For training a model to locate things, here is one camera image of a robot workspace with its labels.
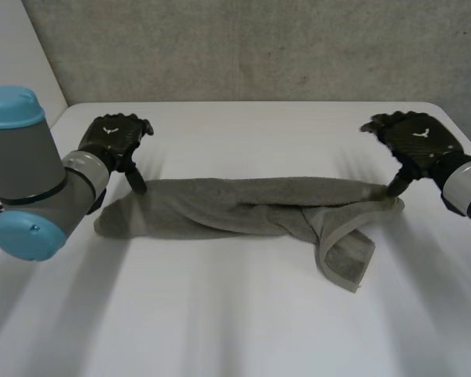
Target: table surface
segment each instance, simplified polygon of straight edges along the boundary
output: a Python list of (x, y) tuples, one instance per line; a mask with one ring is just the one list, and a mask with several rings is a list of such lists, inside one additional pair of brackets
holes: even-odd
[[(78, 104), (53, 128), (60, 154), (106, 113), (147, 118), (146, 179), (321, 176), (387, 183), (399, 165), (359, 127), (428, 112), (393, 102)], [(114, 174), (104, 204), (130, 188)], [(0, 251), (0, 376), (471, 375), (471, 222), (431, 181), (404, 215), (362, 230), (376, 243), (356, 294), (289, 236), (106, 240), (86, 217), (49, 261)]]

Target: robotic hand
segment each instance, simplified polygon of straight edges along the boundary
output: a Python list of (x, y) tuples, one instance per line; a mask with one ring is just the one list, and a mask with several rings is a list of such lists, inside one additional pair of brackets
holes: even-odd
[(402, 165), (387, 196), (400, 195), (413, 180), (431, 178), (447, 209), (471, 218), (471, 156), (438, 120), (415, 112), (379, 114), (361, 131), (375, 134)]
[(150, 123), (134, 114), (98, 117), (60, 159), (35, 94), (0, 86), (0, 248), (25, 260), (51, 258), (101, 206), (113, 171), (144, 194), (132, 156), (145, 134), (153, 135)]

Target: concrete wall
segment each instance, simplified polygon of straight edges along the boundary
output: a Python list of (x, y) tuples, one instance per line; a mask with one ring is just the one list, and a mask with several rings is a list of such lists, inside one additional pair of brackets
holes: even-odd
[(429, 101), (471, 138), (471, 0), (23, 1), (70, 104)]

